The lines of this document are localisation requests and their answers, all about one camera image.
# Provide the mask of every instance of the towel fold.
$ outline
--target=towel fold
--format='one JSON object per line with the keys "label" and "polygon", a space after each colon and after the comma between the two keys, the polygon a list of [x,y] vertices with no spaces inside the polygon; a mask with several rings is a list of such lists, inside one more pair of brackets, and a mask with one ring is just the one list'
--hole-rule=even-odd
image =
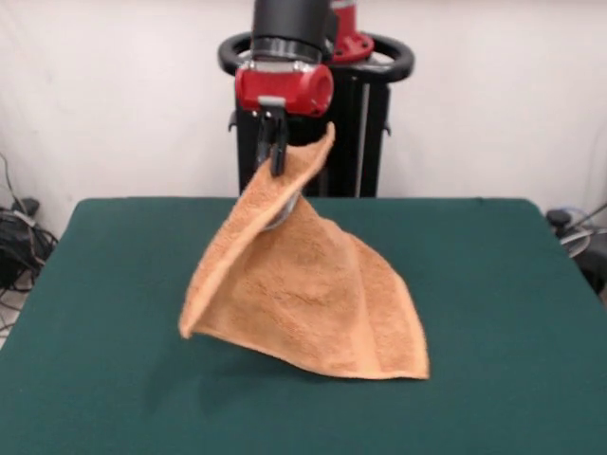
{"label": "towel fold", "polygon": [[289,147],[285,173],[264,163],[195,270],[179,319],[182,336],[218,337],[296,367],[336,377],[429,377],[421,322],[405,282],[355,236],[300,197],[322,168],[335,129]]}

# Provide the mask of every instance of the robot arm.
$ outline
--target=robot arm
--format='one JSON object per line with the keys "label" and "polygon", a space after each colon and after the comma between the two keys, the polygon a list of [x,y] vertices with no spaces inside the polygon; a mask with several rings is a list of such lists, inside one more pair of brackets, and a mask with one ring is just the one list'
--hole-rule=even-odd
{"label": "robot arm", "polygon": [[258,165],[285,169],[288,116],[321,117],[333,96],[322,64],[333,56],[338,16],[330,0],[256,0],[250,59],[236,72],[236,98],[260,117]]}
{"label": "robot arm", "polygon": [[312,192],[375,194],[388,85],[411,75],[414,54],[398,40],[359,32],[357,0],[254,5],[252,31],[218,48],[221,68],[236,77],[230,127],[238,126],[240,191],[268,158],[272,174],[281,175],[287,142],[318,140],[332,121],[340,133]]}

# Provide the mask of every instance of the green table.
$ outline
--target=green table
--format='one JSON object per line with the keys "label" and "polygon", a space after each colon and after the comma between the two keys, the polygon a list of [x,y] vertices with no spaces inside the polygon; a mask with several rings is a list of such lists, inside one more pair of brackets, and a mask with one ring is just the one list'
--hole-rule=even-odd
{"label": "green table", "polygon": [[319,200],[384,255],[429,381],[365,382],[177,333],[229,199],[81,203],[0,351],[0,453],[603,454],[607,315],[519,200]]}

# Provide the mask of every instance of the white wall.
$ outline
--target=white wall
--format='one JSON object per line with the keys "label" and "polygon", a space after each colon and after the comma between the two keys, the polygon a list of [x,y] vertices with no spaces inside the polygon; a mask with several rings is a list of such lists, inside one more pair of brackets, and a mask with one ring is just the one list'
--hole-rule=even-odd
{"label": "white wall", "polygon": [[[409,44],[380,194],[607,195],[607,2],[361,1]],[[251,0],[0,0],[0,147],[61,232],[77,201],[235,195],[230,77],[217,45]]]}

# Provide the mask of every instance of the black ring handle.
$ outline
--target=black ring handle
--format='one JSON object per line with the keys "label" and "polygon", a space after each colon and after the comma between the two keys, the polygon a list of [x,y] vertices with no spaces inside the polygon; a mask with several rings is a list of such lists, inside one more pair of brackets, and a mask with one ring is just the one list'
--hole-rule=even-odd
{"label": "black ring handle", "polygon": [[236,76],[236,71],[245,62],[240,54],[250,49],[250,32],[230,36],[217,50],[219,66],[226,73]]}
{"label": "black ring handle", "polygon": [[[408,46],[385,36],[367,33],[375,42],[374,51],[383,54],[393,62],[360,62],[357,64],[329,64],[336,75],[356,77],[362,82],[392,83],[411,76],[414,70],[415,56]],[[219,66],[234,76],[236,70],[245,61],[240,54],[250,49],[250,32],[234,35],[224,41],[217,51]]]}

